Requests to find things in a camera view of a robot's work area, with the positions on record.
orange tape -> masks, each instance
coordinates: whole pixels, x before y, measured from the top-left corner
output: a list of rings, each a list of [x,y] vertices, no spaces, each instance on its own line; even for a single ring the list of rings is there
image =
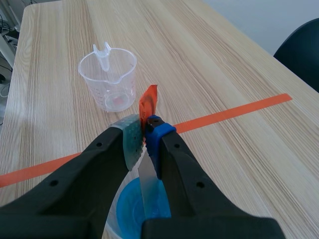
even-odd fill
[[[213,123],[221,122],[223,120],[231,119],[237,116],[242,116],[244,114],[261,110],[263,108],[274,106],[290,100],[292,100],[292,98],[288,94],[281,94],[260,101],[255,101],[253,103],[249,103],[243,106],[231,108],[229,110],[214,113],[208,116],[203,116],[183,123],[178,123],[174,126],[176,127],[177,133],[183,133]]]
[[[187,132],[196,128],[207,126],[223,120],[231,119],[241,116],[250,112],[261,110],[266,107],[274,106],[292,100],[288,94],[281,94],[264,100],[249,103],[243,106],[238,106],[225,110],[222,112],[214,113],[208,116],[192,119],[183,123],[174,125],[178,133]],[[32,167],[24,168],[12,173],[7,173],[0,176],[0,187],[5,187],[10,184],[18,183],[30,178],[41,176],[43,174],[51,173],[72,158],[78,156],[80,153],[72,154],[63,158],[58,158]]]
[[[45,163],[37,164],[28,168],[14,171],[12,173],[7,173],[0,176],[0,188],[18,183],[30,178],[35,178],[47,173],[52,173],[59,167],[61,167],[66,162],[80,155],[81,153],[75,153],[62,158],[51,160]]]

wood grain surface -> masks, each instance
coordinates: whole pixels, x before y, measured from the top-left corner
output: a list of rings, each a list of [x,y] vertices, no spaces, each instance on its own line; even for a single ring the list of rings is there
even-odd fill
[[[137,98],[158,84],[157,114],[170,124],[288,93],[290,102],[181,136],[238,207],[275,218],[287,238],[319,237],[319,94],[197,0],[28,6],[0,138],[1,174],[80,152],[110,123],[139,112],[138,100],[120,113],[100,110],[78,74],[81,58],[104,41],[136,55]],[[0,205],[43,178],[1,188]]]

black chair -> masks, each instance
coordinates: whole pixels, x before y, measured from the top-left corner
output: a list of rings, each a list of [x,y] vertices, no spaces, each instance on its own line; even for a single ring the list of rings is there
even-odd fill
[[[274,57],[319,92],[319,18],[294,31]]]

blue bowl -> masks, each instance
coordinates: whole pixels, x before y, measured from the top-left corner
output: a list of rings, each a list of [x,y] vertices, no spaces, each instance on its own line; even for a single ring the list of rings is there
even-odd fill
[[[170,209],[161,180],[158,181],[159,194],[152,203],[152,218],[170,218]],[[132,180],[121,192],[116,217],[124,239],[141,238],[142,224],[145,221],[140,178]]]

measuring cup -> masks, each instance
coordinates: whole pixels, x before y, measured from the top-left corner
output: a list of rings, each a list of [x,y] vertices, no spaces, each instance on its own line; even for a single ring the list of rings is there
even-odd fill
[[[107,112],[119,112],[130,107],[136,96],[136,57],[121,48],[111,48],[104,42],[105,49],[86,55],[78,65],[78,71],[92,93],[99,108]]]

